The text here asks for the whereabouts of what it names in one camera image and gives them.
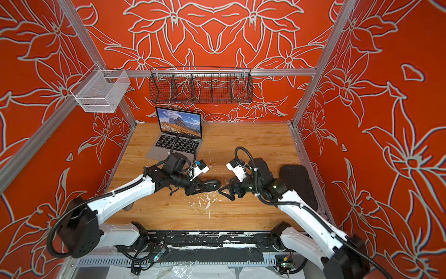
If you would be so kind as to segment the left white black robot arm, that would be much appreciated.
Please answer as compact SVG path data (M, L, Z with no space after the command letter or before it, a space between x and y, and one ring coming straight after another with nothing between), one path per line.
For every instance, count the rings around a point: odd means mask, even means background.
M164 188L184 189L187 196L216 191L217 180L202 181L208 165L197 160L192 137L179 133L165 160L144 171L137 178L108 193L84 200L75 198L50 229L46 249L54 258L81 258L96 248L132 246L141 242L139 223L111 225L107 220L134 202Z

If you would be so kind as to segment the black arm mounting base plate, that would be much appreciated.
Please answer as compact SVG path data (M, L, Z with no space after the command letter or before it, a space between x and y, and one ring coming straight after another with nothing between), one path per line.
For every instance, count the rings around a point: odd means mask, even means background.
M141 240L135 241L131 245L118 245L119 249L127 253L137 252L137 250L149 244L146 252L150 248L160 251L162 248L168 250L197 250L197 249L218 249L236 248L252 249L256 252L290 252L278 236L270 231L148 231Z

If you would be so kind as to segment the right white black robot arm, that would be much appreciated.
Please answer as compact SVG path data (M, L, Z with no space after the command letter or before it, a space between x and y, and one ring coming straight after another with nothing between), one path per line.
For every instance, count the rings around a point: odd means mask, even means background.
M263 204L274 206L291 217L306 234L302 235L285 222L277 225L273 234L285 248L301 254L328 279L363 279L371 267L385 278L391 278L388 271L368 256L359 236L348 236L326 221L295 189L274 178L262 158L253 158L242 146L237 147L234 154L227 168L235 174L235 181L219 193L231 201L252 193Z

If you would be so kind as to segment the black wireless mouse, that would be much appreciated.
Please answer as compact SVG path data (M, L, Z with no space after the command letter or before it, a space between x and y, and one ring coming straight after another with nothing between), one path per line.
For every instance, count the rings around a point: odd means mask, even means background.
M221 187L221 181L218 179L209 179L206 181L202 181L202 184L200 186L200 189L204 192L212 192L212 191L218 191Z

